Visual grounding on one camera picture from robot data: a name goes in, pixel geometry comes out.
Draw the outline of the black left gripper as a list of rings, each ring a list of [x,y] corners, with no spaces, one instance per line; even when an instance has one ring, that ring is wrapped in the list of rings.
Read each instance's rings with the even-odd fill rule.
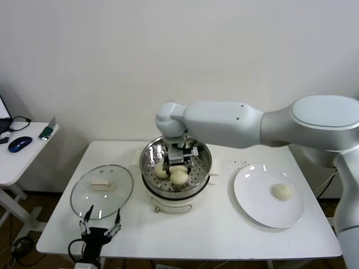
[[[115,222],[112,228],[88,228],[93,205],[87,211],[85,216],[80,219],[79,227],[82,234],[82,241],[85,243],[85,249],[80,259],[83,263],[99,263],[102,247],[111,241],[110,237],[114,237],[121,229],[120,209],[117,210]]]

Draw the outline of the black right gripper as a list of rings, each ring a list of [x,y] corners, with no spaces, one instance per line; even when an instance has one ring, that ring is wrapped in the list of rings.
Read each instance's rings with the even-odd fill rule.
[[[188,147],[186,145],[179,147],[177,144],[172,144],[167,148],[167,154],[164,157],[164,171],[167,176],[170,176],[170,167],[174,165],[183,165],[188,163],[188,174],[192,172],[196,166],[195,156],[197,156],[197,147]]]

